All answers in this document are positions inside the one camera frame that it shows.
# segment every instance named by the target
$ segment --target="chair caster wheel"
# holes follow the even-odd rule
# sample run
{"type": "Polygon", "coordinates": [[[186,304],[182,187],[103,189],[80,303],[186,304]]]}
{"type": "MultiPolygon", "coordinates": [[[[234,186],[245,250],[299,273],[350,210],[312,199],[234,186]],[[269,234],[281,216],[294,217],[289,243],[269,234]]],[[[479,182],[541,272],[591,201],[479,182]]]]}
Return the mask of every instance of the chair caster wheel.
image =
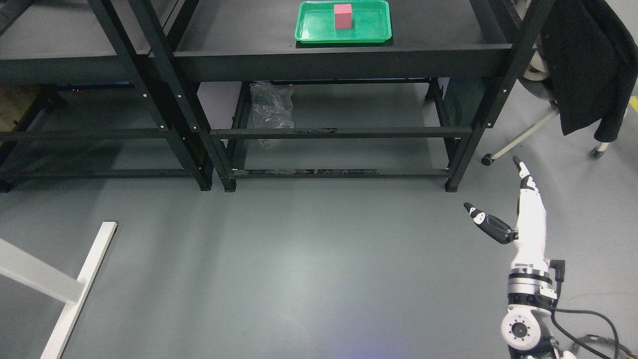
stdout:
{"type": "Polygon", "coordinates": [[[602,157],[602,155],[605,154],[605,151],[599,151],[598,148],[594,148],[593,150],[591,150],[590,152],[590,157],[599,159],[600,157],[602,157]]]}
{"type": "Polygon", "coordinates": [[[483,156],[483,158],[480,159],[480,163],[486,165],[486,166],[490,166],[494,163],[494,160],[492,159],[492,154],[488,153],[485,156],[483,156]]]}

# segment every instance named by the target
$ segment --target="white metal frame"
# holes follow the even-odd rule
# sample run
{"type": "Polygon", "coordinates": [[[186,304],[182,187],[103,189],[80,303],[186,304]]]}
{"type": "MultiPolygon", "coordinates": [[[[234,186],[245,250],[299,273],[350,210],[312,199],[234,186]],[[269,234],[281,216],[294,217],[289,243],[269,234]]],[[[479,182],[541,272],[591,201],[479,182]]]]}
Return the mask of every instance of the white metal frame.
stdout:
{"type": "Polygon", "coordinates": [[[116,228],[115,222],[102,222],[77,280],[0,239],[0,274],[66,304],[41,359],[59,359],[62,356],[116,228]]]}

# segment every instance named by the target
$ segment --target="black cable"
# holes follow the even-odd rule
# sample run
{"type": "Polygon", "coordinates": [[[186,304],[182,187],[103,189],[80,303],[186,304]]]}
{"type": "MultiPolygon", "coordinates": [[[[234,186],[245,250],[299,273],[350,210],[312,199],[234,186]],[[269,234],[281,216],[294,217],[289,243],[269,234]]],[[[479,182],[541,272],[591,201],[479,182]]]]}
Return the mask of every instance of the black cable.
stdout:
{"type": "Polygon", "coordinates": [[[602,319],[607,321],[607,323],[611,327],[612,332],[614,333],[614,359],[618,359],[618,351],[619,351],[620,343],[618,342],[618,333],[616,331],[616,327],[614,326],[614,323],[612,323],[611,320],[609,320],[609,318],[605,317],[601,313],[595,312],[593,310],[569,310],[569,309],[556,308],[556,304],[558,303],[558,299],[560,298],[561,287],[562,287],[562,282],[557,281],[557,283],[556,283],[556,299],[555,299],[555,301],[553,302],[552,305],[544,304],[542,302],[542,300],[540,300],[541,298],[539,298],[538,294],[537,294],[537,303],[541,307],[543,307],[543,308],[545,308],[545,309],[550,311],[552,324],[562,334],[565,334],[566,337],[568,337],[569,339],[571,339],[574,342],[578,343],[581,347],[587,349],[588,351],[591,351],[592,353],[594,353],[595,355],[597,355],[597,356],[599,356],[599,357],[601,357],[603,359],[611,359],[608,356],[604,355],[603,353],[601,353],[601,352],[597,351],[596,349],[592,348],[591,346],[585,344],[583,341],[579,340],[577,337],[574,337],[570,332],[568,332],[566,329],[564,329],[562,326],[560,326],[558,324],[558,322],[556,321],[555,313],[556,312],[561,312],[561,313],[572,313],[572,314],[591,314],[591,315],[594,315],[594,316],[601,317],[602,319]]]}
{"type": "MultiPolygon", "coordinates": [[[[610,339],[610,338],[604,338],[601,337],[599,335],[595,335],[595,334],[586,334],[583,337],[578,338],[580,341],[582,342],[592,342],[592,343],[597,343],[597,344],[606,344],[608,346],[612,346],[614,345],[614,339],[610,339]]],[[[572,344],[572,349],[570,349],[569,351],[571,351],[573,354],[576,354],[578,352],[578,348],[580,348],[581,345],[574,342],[572,344]]],[[[627,354],[627,356],[629,358],[633,358],[634,354],[632,353],[631,349],[629,349],[628,347],[624,346],[623,344],[618,344],[618,347],[620,348],[621,351],[624,351],[625,354],[627,354]]]]}

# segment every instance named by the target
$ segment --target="black coat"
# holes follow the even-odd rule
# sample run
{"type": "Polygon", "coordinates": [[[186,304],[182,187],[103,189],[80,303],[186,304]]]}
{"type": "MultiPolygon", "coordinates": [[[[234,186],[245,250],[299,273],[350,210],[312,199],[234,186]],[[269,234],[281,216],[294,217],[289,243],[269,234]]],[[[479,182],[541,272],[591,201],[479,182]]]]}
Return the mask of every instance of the black coat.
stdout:
{"type": "Polygon", "coordinates": [[[541,30],[563,134],[602,119],[594,138],[616,140],[638,77],[629,31],[604,0],[556,0],[541,30]]]}

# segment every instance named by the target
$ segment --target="black tabletop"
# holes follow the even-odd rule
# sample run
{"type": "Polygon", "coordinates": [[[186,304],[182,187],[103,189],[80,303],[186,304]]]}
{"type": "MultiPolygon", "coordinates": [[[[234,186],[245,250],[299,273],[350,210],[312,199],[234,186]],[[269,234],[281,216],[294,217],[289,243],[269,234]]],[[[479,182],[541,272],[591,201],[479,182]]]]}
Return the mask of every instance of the black tabletop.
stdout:
{"type": "MultiPolygon", "coordinates": [[[[161,17],[175,0],[152,0],[161,17]]],[[[126,0],[113,0],[131,38],[143,52],[142,30],[126,0]]],[[[0,36],[0,59],[103,56],[114,53],[87,1],[37,1],[0,36]]]]}
{"type": "MultiPolygon", "coordinates": [[[[468,48],[490,43],[468,0],[389,0],[394,49],[468,48]]],[[[316,45],[295,40],[300,0],[200,0],[177,49],[208,54],[305,52],[316,45]]],[[[324,46],[334,50],[335,45],[324,46]]],[[[370,45],[358,45],[368,50],[370,45]]]]}

